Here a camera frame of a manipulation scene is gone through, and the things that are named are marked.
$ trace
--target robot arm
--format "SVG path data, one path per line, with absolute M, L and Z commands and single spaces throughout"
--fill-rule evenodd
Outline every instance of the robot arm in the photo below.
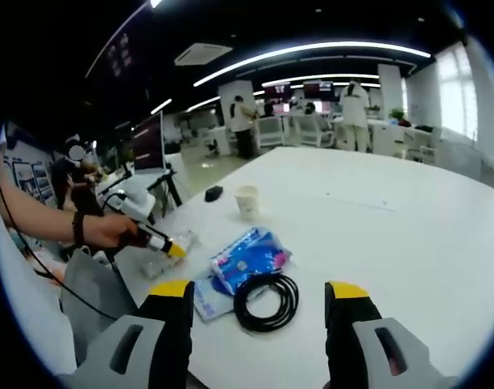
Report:
M 154 287 L 141 307 L 103 332 L 89 346 L 85 362 L 61 380 L 74 389 L 185 388 L 193 295 L 192 281 Z
M 429 361 L 428 347 L 394 318 L 382 318 L 368 292 L 326 283 L 326 355 L 330 387 L 446 389 Z

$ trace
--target window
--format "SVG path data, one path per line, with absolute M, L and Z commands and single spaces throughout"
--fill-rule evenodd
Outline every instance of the window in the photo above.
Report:
M 437 56 L 437 72 L 440 83 L 441 125 L 476 141 L 477 100 L 465 47 L 458 44 Z
M 403 105 L 403 112 L 405 113 L 405 116 L 407 117 L 408 105 L 407 105 L 407 82 L 406 82 L 406 79 L 402 79 L 402 105 Z
M 322 101 L 314 101 L 313 105 L 315 105 L 315 112 L 322 112 Z

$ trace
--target person in white shirt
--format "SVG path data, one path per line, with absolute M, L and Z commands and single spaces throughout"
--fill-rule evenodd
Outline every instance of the person in white shirt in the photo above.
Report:
M 245 106 L 242 96 L 236 96 L 231 104 L 231 131 L 238 142 L 238 156 L 249 160 L 254 156 L 254 140 L 251 133 L 252 121 L 256 113 Z
M 368 93 L 355 80 L 341 92 L 340 104 L 343 107 L 343 129 L 346 137 L 347 149 L 355 151 L 355 142 L 358 152 L 366 152 L 369 144 L 368 118 L 366 111 L 369 108 Z

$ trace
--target clear plastic bag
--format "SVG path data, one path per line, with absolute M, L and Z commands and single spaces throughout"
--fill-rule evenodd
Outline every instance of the clear plastic bag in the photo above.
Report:
M 186 231 L 172 236 L 177 243 L 188 254 L 191 245 L 194 243 L 196 235 L 193 231 Z M 178 263 L 181 258 L 170 257 L 162 251 L 142 250 L 138 258 L 138 265 L 141 272 L 148 278 L 154 279 L 167 271 L 170 267 Z

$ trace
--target potted plant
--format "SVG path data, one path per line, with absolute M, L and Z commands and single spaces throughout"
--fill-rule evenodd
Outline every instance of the potted plant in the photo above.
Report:
M 400 122 L 401 120 L 403 120 L 404 117 L 405 117 L 405 113 L 403 112 L 403 109 L 400 108 L 391 109 L 390 118 L 395 118 Z

